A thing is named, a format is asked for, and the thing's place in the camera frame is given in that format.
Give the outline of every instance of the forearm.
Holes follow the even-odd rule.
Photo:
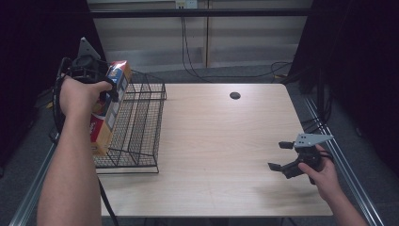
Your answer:
[[[331,208],[337,225],[368,225],[343,193],[334,198],[329,198],[327,203]]]
[[[67,117],[41,191],[39,225],[100,225],[100,189],[89,115]]]

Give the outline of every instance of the black curtain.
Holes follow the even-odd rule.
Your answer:
[[[335,19],[308,19],[290,74],[324,67],[334,98],[399,175],[399,2],[356,0],[348,11],[350,1],[334,2],[313,2],[340,12]],[[301,90],[311,90],[317,76],[312,70],[302,73]]]
[[[80,38],[105,57],[86,0],[3,1],[0,10],[4,167],[34,120],[38,94],[54,84],[63,57],[77,56]]]

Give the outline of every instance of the power outlet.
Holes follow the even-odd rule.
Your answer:
[[[185,0],[176,0],[176,9],[186,8]]]
[[[198,8],[198,1],[197,0],[185,0],[185,7],[186,8]]]

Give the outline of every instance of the gray floor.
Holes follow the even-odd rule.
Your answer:
[[[284,70],[278,73],[287,73],[288,67]],[[272,80],[271,74],[251,77],[270,72],[270,66],[198,69],[197,72],[200,76],[230,76],[206,78],[215,83],[270,83]],[[164,79],[166,83],[204,82],[186,71],[152,73],[152,75]],[[287,89],[300,120],[310,119],[311,114],[305,105],[304,96],[298,91],[298,84],[289,84]],[[43,105],[50,100],[51,95],[38,99],[37,105],[41,105],[39,116],[13,158],[9,161],[5,177],[0,179],[0,225],[8,225],[11,221],[51,147],[48,133],[53,126],[52,112]],[[371,197],[379,215],[382,217],[382,221],[385,225],[396,225],[399,220],[398,178],[378,159],[367,138],[359,136],[356,124],[337,102],[333,103],[332,115],[327,125],[341,146],[360,183]],[[339,177],[346,195],[359,208],[352,191],[340,173]],[[121,218],[120,225],[142,225],[144,220],[144,218]],[[212,225],[207,218],[149,218],[147,223],[153,225],[157,220],[167,225]],[[35,221],[36,209],[33,210],[27,225],[35,225]],[[230,225],[279,225],[279,221],[280,219],[274,218],[233,218],[229,220],[229,223]],[[335,225],[333,217],[293,218],[293,221],[297,225]],[[111,220],[104,218],[104,225],[112,225]],[[282,225],[293,224],[285,219]]]

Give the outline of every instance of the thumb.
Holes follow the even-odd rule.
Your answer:
[[[318,172],[314,169],[312,169],[310,166],[308,166],[306,163],[299,163],[298,167],[308,174],[313,180],[316,180],[316,177],[318,176]]]
[[[98,92],[102,92],[102,91],[108,91],[112,89],[112,85],[102,81],[99,83],[95,83],[95,84],[91,84]]]

